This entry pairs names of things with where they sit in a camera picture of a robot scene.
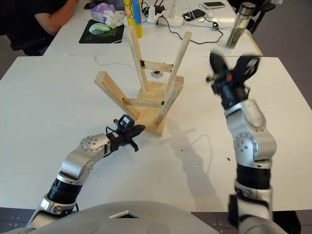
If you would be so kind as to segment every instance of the mouse pad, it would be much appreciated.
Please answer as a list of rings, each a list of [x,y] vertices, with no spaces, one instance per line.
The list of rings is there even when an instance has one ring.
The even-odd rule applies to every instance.
[[[115,29],[111,29],[107,32],[104,32],[103,34],[98,34],[98,35],[93,35],[89,32],[89,28],[91,25],[94,23],[98,23],[97,21],[94,20],[89,20],[86,28],[84,29],[84,32],[79,40],[80,44],[85,44],[85,43],[92,43],[92,44],[108,44],[108,43],[113,43],[117,40],[122,39],[123,35],[123,30],[125,28],[124,25],[121,25]]]

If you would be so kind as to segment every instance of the upside-down wooden stool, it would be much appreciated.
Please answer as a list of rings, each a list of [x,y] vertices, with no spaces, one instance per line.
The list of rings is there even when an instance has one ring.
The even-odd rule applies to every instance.
[[[136,124],[143,124],[146,126],[146,131],[161,135],[166,122],[166,115],[183,88],[184,77],[179,77],[176,74],[191,35],[192,33],[185,32],[174,64],[150,62],[142,59],[136,31],[133,26],[129,26],[127,37],[141,84],[137,98],[127,98],[106,72],[99,72],[95,83],[126,114],[130,115]],[[148,81],[144,69],[170,73],[168,82],[164,84]]]

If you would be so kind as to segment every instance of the tissue box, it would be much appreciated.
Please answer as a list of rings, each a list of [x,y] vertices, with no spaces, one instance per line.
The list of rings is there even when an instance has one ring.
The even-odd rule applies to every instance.
[[[114,14],[115,8],[113,5],[100,3],[91,9],[92,19],[101,23],[105,23],[106,17],[104,16],[104,11],[111,11]]]

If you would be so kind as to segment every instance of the white table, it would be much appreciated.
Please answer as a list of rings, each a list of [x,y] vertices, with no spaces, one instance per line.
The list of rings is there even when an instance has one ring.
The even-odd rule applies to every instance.
[[[91,19],[90,10],[84,10],[85,3],[89,0],[80,0],[73,17],[65,24],[56,35],[51,45],[45,52],[45,56],[93,56],[98,50],[98,55],[105,56],[130,56],[129,43],[126,35],[123,35],[123,41],[120,44],[79,44],[81,35]],[[177,0],[178,9],[188,7],[183,0]],[[200,0],[189,1],[194,9],[198,8]],[[215,49],[226,56],[240,56],[242,54],[261,54],[257,45],[251,36],[246,32],[235,49],[226,48],[226,40],[229,36],[231,26],[235,19],[235,13],[226,0],[225,8],[214,9],[213,20],[219,23],[224,36],[218,43],[209,43],[196,45],[190,43],[186,52],[190,56],[209,56],[211,50]],[[215,41],[220,33],[212,29],[212,24],[203,22],[190,22],[192,26],[182,26],[182,28],[172,28],[183,36],[185,31],[193,33],[192,39],[198,42]],[[139,39],[143,56],[175,56],[181,43],[177,35],[171,34],[167,26],[156,26],[153,24],[143,24],[143,37]]]
[[[99,60],[133,65],[127,57]],[[227,58],[230,65],[236,60]],[[98,70],[106,70],[126,95],[135,97],[135,70],[102,67],[89,56],[17,58],[2,78],[1,207],[36,208],[80,140],[103,132],[106,125],[114,127],[113,119],[123,112],[94,84]],[[207,58],[184,58],[178,74],[185,77],[185,86],[168,113],[163,136],[143,133],[135,138],[138,152],[121,147],[97,163],[78,197],[82,209],[150,200],[187,211],[227,210],[236,162],[221,100],[205,83],[208,73]],[[263,58],[247,85],[277,141],[274,210],[312,209],[310,107],[278,58]]]

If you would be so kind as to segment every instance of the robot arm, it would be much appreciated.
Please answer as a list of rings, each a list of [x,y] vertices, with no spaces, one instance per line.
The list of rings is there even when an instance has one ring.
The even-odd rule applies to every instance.
[[[116,130],[84,138],[66,157],[50,191],[44,195],[28,222],[28,228],[37,229],[70,214],[93,166],[118,150],[119,146],[129,144],[135,152],[138,151],[132,138],[139,135],[145,126],[134,125],[134,121],[127,115],[123,115],[120,120],[115,119],[114,123],[117,125]]]
[[[229,70],[223,58],[210,54],[214,76],[206,77],[222,99],[227,126],[234,141],[237,161],[235,195],[230,196],[229,212],[241,234],[285,234],[272,221],[272,156],[276,141],[266,127],[257,103],[248,99],[244,82],[257,71],[260,58],[241,56]]]

